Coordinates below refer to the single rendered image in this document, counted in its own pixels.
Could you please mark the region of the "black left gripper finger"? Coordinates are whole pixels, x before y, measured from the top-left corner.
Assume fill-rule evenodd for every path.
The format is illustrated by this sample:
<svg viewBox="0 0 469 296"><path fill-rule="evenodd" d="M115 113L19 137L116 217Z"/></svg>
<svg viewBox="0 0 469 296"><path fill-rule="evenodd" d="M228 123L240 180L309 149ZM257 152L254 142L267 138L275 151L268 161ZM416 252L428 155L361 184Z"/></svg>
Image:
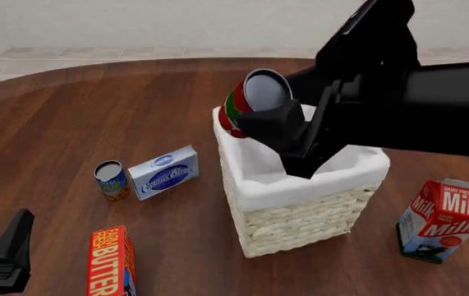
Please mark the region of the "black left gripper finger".
<svg viewBox="0 0 469 296"><path fill-rule="evenodd" d="M0 237L0 267L30 269L30 236L34 215L20 209Z"/></svg>

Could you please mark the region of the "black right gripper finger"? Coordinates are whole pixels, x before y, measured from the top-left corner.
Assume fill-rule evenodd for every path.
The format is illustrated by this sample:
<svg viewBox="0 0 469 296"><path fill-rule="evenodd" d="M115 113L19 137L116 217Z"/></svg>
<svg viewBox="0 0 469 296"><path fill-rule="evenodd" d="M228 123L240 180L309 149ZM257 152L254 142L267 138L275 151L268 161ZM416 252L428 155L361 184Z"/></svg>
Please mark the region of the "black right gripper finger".
<svg viewBox="0 0 469 296"><path fill-rule="evenodd" d="M315 66L286 76L286 80L293 98L301 104L318 104L325 88L334 81Z"/></svg>
<svg viewBox="0 0 469 296"><path fill-rule="evenodd" d="M266 145L279 155L299 154L309 125L297 100L289 100L271 110L244 113L237 117L237 126L246 137Z"/></svg>

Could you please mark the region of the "blue cream cheese box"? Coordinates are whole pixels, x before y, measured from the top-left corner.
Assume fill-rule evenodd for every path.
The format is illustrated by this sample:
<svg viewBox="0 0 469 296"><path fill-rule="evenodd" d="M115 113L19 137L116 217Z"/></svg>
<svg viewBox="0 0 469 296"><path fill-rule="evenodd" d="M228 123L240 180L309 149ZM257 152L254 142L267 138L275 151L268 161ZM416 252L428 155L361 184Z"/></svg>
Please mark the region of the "blue cream cheese box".
<svg viewBox="0 0 469 296"><path fill-rule="evenodd" d="M197 152L192 145L138 164L128 170L140 201L199 176Z"/></svg>

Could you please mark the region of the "blue alphabet soup can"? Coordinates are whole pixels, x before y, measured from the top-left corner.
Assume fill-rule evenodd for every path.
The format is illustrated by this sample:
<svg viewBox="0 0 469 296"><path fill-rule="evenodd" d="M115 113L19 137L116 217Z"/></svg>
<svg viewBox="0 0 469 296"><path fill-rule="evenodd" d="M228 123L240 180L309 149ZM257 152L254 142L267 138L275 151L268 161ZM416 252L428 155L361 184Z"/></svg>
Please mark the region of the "blue alphabet soup can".
<svg viewBox="0 0 469 296"><path fill-rule="evenodd" d="M124 169L116 160L107 160L95 167L94 177L108 201L120 201L130 191Z"/></svg>

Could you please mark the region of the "red and yellow butter box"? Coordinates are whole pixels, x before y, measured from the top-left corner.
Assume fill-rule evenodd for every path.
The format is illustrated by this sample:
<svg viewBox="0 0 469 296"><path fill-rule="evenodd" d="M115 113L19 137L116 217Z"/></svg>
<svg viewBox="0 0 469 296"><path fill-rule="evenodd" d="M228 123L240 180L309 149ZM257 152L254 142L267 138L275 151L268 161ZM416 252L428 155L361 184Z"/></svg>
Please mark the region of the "red and yellow butter box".
<svg viewBox="0 0 469 296"><path fill-rule="evenodd" d="M87 296L137 296L135 249L126 226L90 236Z"/></svg>

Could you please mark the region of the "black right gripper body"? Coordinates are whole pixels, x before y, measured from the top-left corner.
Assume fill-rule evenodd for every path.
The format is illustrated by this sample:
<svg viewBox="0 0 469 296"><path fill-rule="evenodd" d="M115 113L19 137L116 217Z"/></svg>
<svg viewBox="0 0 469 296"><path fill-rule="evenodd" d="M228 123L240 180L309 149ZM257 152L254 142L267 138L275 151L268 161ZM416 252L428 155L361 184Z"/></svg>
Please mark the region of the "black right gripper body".
<svg viewBox="0 0 469 296"><path fill-rule="evenodd" d="M420 65L408 23L334 34L316 54L314 65L334 81L318 104L306 104L315 107L315 116L303 138L302 151L279 155L285 172L311 178L322 164L358 139L359 127L372 124L369 119L342 123L358 118L377 100L369 98L366 91L375 85L400 88L408 71Z"/></svg>

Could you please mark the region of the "red and white milk carton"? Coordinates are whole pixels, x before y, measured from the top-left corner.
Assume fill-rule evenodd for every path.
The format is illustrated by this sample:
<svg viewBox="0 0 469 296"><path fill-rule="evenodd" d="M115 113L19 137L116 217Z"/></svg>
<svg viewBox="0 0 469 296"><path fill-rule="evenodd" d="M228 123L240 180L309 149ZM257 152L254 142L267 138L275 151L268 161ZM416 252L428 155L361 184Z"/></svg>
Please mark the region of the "red and white milk carton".
<svg viewBox="0 0 469 296"><path fill-rule="evenodd" d="M469 238L469 182L428 180L396 230L403 256L443 263Z"/></svg>

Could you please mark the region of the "white woven wicker basket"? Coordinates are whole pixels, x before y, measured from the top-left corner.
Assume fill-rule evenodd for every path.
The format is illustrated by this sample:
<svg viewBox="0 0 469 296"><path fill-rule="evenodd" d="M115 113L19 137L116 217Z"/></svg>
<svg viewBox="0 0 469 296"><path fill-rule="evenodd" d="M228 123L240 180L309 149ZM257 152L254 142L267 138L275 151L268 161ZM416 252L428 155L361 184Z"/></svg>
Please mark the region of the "white woven wicker basket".
<svg viewBox="0 0 469 296"><path fill-rule="evenodd" d="M213 110L223 189L244 256L288 251L350 233L384 181L389 157L348 145L309 179L289 176L276 152L228 135Z"/></svg>

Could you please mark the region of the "red and green tomato sauce can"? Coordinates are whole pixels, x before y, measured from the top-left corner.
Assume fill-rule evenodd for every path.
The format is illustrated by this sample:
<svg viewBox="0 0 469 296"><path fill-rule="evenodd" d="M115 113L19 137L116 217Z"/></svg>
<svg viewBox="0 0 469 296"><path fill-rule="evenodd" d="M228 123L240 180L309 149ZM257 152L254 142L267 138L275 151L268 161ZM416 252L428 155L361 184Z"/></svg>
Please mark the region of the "red and green tomato sauce can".
<svg viewBox="0 0 469 296"><path fill-rule="evenodd" d="M229 135L246 138L239 128L240 115L278 108L292 99L286 78L268 68L249 73L227 96L218 111L218 121Z"/></svg>

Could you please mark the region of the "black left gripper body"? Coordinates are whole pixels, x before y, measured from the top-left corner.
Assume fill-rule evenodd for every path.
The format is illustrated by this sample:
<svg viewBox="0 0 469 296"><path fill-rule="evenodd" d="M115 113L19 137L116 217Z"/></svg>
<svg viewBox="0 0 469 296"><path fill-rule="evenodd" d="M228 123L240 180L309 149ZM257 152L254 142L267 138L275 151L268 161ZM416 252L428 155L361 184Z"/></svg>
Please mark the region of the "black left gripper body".
<svg viewBox="0 0 469 296"><path fill-rule="evenodd" d="M23 293L30 279L30 273L21 268L8 268L0 273L0 294Z"/></svg>

